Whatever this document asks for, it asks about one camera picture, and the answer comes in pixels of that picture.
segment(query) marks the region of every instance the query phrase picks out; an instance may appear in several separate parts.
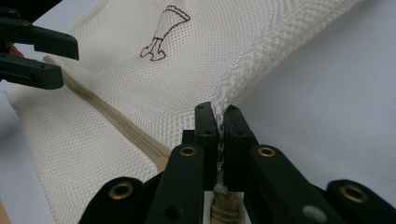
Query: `clamp jaw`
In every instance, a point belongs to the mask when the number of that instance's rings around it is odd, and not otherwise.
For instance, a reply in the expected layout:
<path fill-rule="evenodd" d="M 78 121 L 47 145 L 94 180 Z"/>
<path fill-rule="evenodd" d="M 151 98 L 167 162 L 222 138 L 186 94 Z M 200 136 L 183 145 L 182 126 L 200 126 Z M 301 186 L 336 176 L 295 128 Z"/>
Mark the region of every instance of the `clamp jaw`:
<path fill-rule="evenodd" d="M 195 107 L 195 130 L 183 132 L 163 173 L 142 183 L 119 177 L 91 200 L 79 223 L 202 223 L 204 191 L 217 176 L 219 132 L 210 103 Z M 350 180 L 326 190 L 310 184 L 277 148 L 259 145 L 241 111 L 224 114 L 224 181 L 244 192 L 253 224 L 396 223 L 396 210 Z"/>
<path fill-rule="evenodd" d="M 36 51 L 78 60 L 78 42 L 67 34 L 34 26 L 20 12 L 0 7 L 0 81 L 54 90 L 64 85 L 60 66 L 8 55 L 7 43 L 33 45 Z"/>

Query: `white surface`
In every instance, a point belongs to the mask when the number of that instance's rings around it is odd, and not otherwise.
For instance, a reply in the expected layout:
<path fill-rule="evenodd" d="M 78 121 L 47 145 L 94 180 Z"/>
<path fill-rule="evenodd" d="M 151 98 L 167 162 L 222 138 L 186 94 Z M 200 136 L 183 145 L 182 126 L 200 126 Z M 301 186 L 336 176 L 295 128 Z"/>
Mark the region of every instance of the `white surface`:
<path fill-rule="evenodd" d="M 60 11 L 53 13 L 50 21 L 37 25 L 64 31 L 65 27 L 60 29 L 62 25 L 57 24 L 70 24 L 68 20 L 79 13 L 77 10 L 85 9 L 81 4 L 90 3 L 63 1 L 63 7 L 57 7 Z M 370 181 L 381 175 L 370 174 L 370 169 L 382 167 L 389 174 L 396 168 L 392 152 L 396 146 L 395 8 L 396 1 L 392 0 L 360 3 L 292 53 L 240 105 L 259 141 L 282 149 L 308 180 L 325 187 L 326 179 L 347 177 L 373 189 L 393 205 L 395 186 Z M 61 9 L 68 12 L 69 19 L 57 17 Z M 41 57 L 21 50 L 30 58 Z M 0 89 L 6 85 L 1 82 Z M 367 172 L 368 178 L 356 179 L 348 176 L 349 171 L 345 171 L 346 176 L 315 174 L 316 166 L 331 166 L 333 159 L 315 161 L 310 154 L 300 155 L 307 148 L 313 153 L 317 148 L 334 152 L 329 157 L 344 150 L 354 152 L 356 157 L 351 157 L 351 162 Z M 364 166 L 361 161 L 367 160 L 359 155 L 366 149 L 373 152 L 374 162 Z M 390 176 L 389 181 L 394 183 L 395 177 Z M 0 199 L 13 223 L 53 223 L 18 118 L 3 93 Z"/>

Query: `brass grommet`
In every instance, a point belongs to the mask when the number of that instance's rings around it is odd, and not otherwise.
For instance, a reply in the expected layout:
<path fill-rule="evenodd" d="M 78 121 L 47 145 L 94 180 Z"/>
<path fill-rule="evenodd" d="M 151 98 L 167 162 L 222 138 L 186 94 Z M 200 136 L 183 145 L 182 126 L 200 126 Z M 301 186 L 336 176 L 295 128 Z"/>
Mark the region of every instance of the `brass grommet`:
<path fill-rule="evenodd" d="M 193 147 L 183 147 L 180 150 L 180 154 L 183 156 L 193 156 L 197 153 L 197 149 L 193 148 Z"/>
<path fill-rule="evenodd" d="M 259 147 L 259 149 L 257 149 L 257 152 L 259 152 L 259 154 L 264 157 L 274 157 L 276 154 L 276 152 L 270 147 Z"/>
<path fill-rule="evenodd" d="M 340 191 L 346 198 L 355 203 L 365 203 L 369 199 L 366 193 L 353 185 L 344 185 L 340 188 Z"/>
<path fill-rule="evenodd" d="M 134 186 L 132 185 L 131 182 L 122 181 L 120 183 L 117 183 L 111 188 L 110 192 L 108 193 L 108 196 L 110 196 L 110 198 L 114 200 L 120 200 L 130 196 L 133 191 L 134 191 Z"/>

